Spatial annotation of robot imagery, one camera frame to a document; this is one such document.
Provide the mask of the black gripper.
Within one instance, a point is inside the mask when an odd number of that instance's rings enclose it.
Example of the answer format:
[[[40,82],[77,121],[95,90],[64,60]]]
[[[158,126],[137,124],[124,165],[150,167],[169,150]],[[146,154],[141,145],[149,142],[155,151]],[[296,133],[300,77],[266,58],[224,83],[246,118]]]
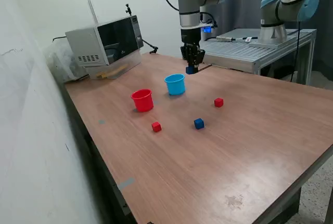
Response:
[[[203,62],[205,51],[200,49],[199,42],[201,41],[201,28],[181,29],[181,39],[183,46],[181,46],[181,53],[184,60],[187,61],[188,66],[193,66],[194,73],[199,72],[199,65]],[[191,46],[196,46],[197,50],[192,56]]]

